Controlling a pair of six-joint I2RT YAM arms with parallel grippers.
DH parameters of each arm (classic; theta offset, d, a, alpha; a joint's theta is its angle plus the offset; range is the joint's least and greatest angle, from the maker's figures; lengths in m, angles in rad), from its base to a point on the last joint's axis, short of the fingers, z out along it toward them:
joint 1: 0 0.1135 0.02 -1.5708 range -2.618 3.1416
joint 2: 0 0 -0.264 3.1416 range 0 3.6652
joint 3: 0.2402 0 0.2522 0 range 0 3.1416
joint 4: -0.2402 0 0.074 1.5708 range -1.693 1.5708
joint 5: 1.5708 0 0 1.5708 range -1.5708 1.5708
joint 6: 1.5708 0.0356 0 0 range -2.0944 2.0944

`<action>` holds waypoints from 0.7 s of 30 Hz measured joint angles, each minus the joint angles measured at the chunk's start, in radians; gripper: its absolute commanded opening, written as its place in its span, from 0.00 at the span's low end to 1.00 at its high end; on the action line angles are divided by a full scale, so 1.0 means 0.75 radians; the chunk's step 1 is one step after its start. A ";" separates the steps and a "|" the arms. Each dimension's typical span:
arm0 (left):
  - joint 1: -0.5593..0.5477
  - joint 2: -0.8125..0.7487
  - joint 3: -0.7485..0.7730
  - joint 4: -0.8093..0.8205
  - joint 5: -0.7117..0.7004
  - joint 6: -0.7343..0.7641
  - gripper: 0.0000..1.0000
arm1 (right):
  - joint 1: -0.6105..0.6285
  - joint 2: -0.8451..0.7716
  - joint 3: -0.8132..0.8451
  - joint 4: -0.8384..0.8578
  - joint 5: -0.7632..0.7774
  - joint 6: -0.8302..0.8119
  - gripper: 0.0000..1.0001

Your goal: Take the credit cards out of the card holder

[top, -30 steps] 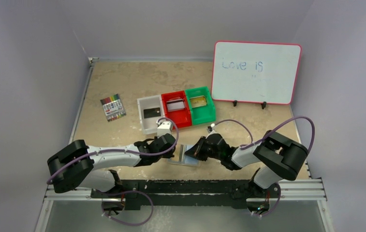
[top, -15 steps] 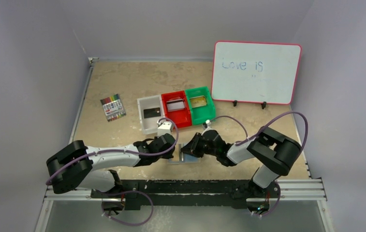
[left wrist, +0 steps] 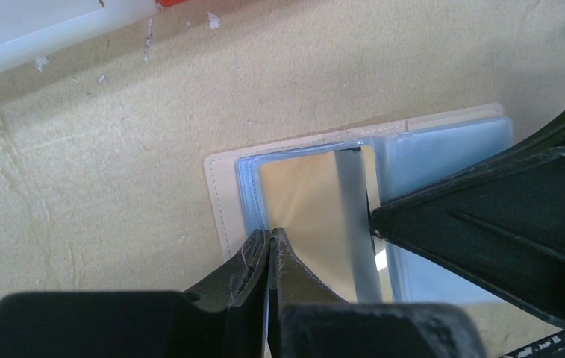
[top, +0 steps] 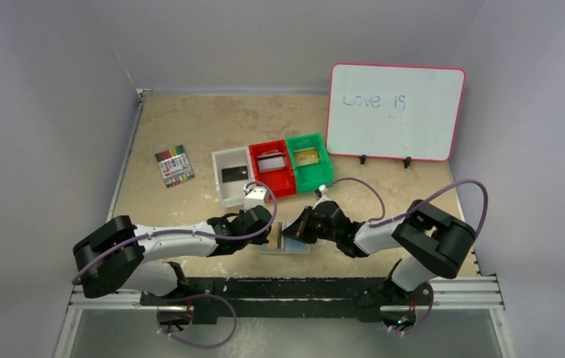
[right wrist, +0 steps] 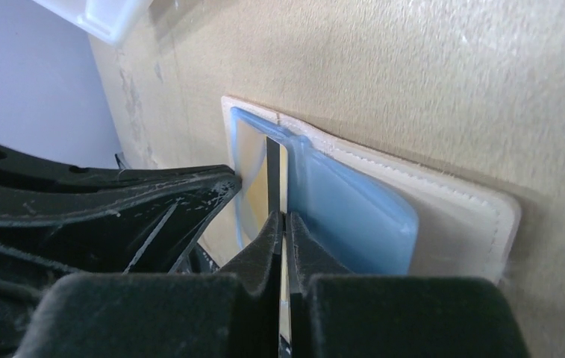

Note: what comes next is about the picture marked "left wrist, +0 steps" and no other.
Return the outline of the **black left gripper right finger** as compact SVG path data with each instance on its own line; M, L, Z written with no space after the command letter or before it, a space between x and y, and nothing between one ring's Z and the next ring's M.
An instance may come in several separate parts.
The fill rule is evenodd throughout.
M477 327L449 304L353 304L270 234L268 337L273 357L485 357Z

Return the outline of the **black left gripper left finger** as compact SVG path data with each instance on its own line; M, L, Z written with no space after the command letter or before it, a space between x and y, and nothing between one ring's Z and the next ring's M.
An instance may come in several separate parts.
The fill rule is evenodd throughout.
M261 357L270 235L183 292L20 292L0 300L0 357Z

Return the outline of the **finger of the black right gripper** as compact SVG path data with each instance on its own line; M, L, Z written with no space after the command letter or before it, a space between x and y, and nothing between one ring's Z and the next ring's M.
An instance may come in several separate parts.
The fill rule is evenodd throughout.
M369 225L565 329L565 110L512 148L383 203Z

